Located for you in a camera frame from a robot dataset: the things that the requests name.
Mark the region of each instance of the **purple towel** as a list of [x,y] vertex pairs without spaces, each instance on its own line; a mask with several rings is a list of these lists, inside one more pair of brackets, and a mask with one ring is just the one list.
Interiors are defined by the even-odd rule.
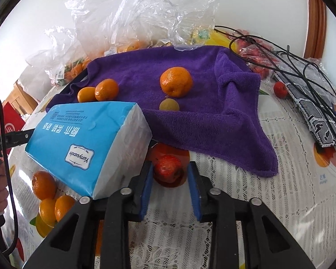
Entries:
[[[181,111],[160,111],[166,94],[160,75],[185,67],[194,85],[178,98]],[[88,79],[71,85],[70,94],[57,94],[48,107],[77,102],[77,92],[104,79],[116,80],[117,101],[137,102],[152,130],[165,144],[219,157],[259,176],[278,173],[277,158],[258,119],[260,76],[219,46],[180,52],[160,47],[111,55],[88,65]]]

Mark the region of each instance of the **black wire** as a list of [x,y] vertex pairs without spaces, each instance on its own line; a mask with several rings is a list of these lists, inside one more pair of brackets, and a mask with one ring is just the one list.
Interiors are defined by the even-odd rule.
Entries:
[[14,249],[16,247],[17,238],[18,238],[18,234],[19,234],[19,226],[18,226],[18,223],[17,223],[17,212],[16,212],[16,207],[15,207],[15,201],[14,201],[14,198],[13,198],[13,186],[11,184],[11,179],[10,179],[9,162],[7,160],[4,111],[2,109],[1,100],[0,100],[0,139],[1,139],[2,157],[4,159],[5,174],[6,174],[6,179],[7,179],[7,186],[9,188],[11,205],[13,207],[13,222],[14,222],[13,242],[11,243],[10,247],[3,252],[3,255],[8,257],[14,251]]
[[[322,90],[324,90],[325,92],[328,92],[330,95],[336,97],[336,91],[335,89],[333,88],[332,84],[330,83],[330,80],[326,77],[326,75],[320,70],[319,66],[314,63],[314,62],[310,62],[304,58],[301,58],[297,55],[294,55],[293,53],[291,53],[289,51],[289,46],[287,49],[284,49],[280,46],[278,46],[277,44],[274,44],[273,42],[265,39],[265,38],[262,38],[262,37],[259,37],[259,36],[256,36],[256,35],[244,35],[243,33],[241,33],[240,31],[234,29],[234,28],[230,28],[230,27],[226,27],[226,26],[216,26],[216,27],[219,27],[219,28],[225,28],[225,29],[229,29],[229,30],[232,30],[233,32],[237,33],[238,36],[236,35],[232,35],[230,33],[226,33],[226,32],[223,32],[223,31],[220,31],[218,29],[215,29],[215,31],[219,32],[219,33],[222,33],[222,34],[225,34],[227,35],[229,38],[231,38],[231,42],[229,44],[229,48],[230,50],[232,51],[232,53],[236,56],[238,56],[239,58],[241,58],[242,60],[244,60],[245,62],[249,63],[249,64],[253,64],[253,65],[257,65],[259,67],[263,67],[263,68],[266,68],[266,69],[269,69],[269,70],[272,70],[272,71],[275,71],[275,72],[278,72],[282,75],[283,78],[285,78],[285,80],[287,82],[289,82],[291,84],[291,86],[293,86],[300,94],[302,94],[303,96],[305,96],[307,99],[309,99],[313,104],[315,104],[315,106],[317,108],[319,108],[321,110],[321,113],[323,115],[323,117],[325,118],[326,120],[326,124],[328,125],[329,129],[331,130],[331,133],[333,134],[335,140],[336,140],[336,132],[335,130],[333,129],[332,125],[331,125],[331,122],[330,120],[334,121],[335,124],[336,124],[336,114],[332,111],[332,109],[326,104],[326,102],[324,101],[324,99],[320,96],[320,94],[312,87],[311,83],[318,86],[319,88],[321,88]],[[264,65],[264,64],[260,64],[260,63],[257,63],[255,62],[254,60],[251,60],[249,58],[245,58],[237,53],[235,53],[233,50],[232,50],[232,44],[237,41],[238,39],[242,39],[242,40],[245,40],[247,41],[248,43],[252,44],[252,45],[255,45],[261,54],[263,54],[268,60],[269,62],[271,63],[271,65],[273,66],[269,66],[269,65]],[[272,50],[272,49],[269,49],[267,48],[266,46],[258,43],[256,40],[260,40],[260,41],[265,41],[273,46],[275,46],[277,49],[280,49],[278,51],[276,50]],[[286,55],[287,57],[287,60],[289,61],[289,63],[284,60],[282,58],[282,55]],[[292,71],[294,71],[295,73],[292,73],[292,72],[288,72],[288,71],[285,71],[285,70],[282,70],[280,69],[277,64],[273,61],[272,57],[275,57],[277,58],[279,61],[283,62],[285,65],[287,65]],[[295,61],[300,61],[300,62],[303,62],[305,64],[305,67],[303,69],[303,71],[301,72],[298,67],[294,64],[294,62],[292,61],[292,59],[294,59]],[[328,91],[327,89],[325,89],[323,86],[319,85],[318,83],[308,79],[305,75],[305,72],[307,70],[308,67],[312,67],[312,68],[315,68],[318,73],[326,80],[327,84],[329,85],[329,87],[332,89],[333,91],[333,94]],[[300,78],[302,79],[308,90],[310,91],[311,93],[311,97],[309,97],[306,93],[304,93],[302,90],[300,90],[294,82],[292,82],[290,80],[290,78],[288,78],[288,76],[293,76],[293,77],[297,77],[297,78]]]

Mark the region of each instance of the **silver bolt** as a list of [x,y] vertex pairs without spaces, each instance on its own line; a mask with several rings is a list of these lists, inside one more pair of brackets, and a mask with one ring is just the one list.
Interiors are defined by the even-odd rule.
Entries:
[[88,197],[88,196],[83,196],[80,198],[79,202],[81,204],[87,204],[87,203],[90,203],[91,199]]
[[219,195],[221,193],[221,190],[219,188],[212,188],[209,190],[209,193],[212,195]]
[[124,187],[121,189],[121,194],[122,195],[130,195],[132,193],[132,189],[128,187]]
[[259,198],[252,198],[251,200],[251,203],[252,203],[252,205],[256,205],[256,206],[259,206],[259,205],[262,205],[262,201],[261,201],[261,199],[259,199]]

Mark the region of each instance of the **printed green leaf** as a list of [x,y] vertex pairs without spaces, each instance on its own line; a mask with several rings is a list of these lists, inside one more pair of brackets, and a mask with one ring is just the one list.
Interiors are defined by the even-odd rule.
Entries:
[[36,226],[36,217],[34,217],[32,220],[30,220],[30,225]]
[[268,95],[269,96],[269,94],[264,92],[263,90],[259,90],[259,95]]

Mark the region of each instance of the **white sticker label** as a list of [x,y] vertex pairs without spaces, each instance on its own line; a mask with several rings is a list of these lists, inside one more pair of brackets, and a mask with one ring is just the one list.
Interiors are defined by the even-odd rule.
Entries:
[[56,79],[57,80],[62,80],[65,78],[65,70],[64,69],[61,69],[58,74],[56,75]]
[[167,44],[168,42],[170,42],[170,39],[169,38],[160,39],[159,41],[163,42],[164,44]]
[[68,149],[65,161],[74,167],[87,170],[94,155],[93,150],[86,149],[81,145],[71,144]]
[[117,48],[110,48],[108,51],[104,52],[104,56],[109,56],[117,53]]

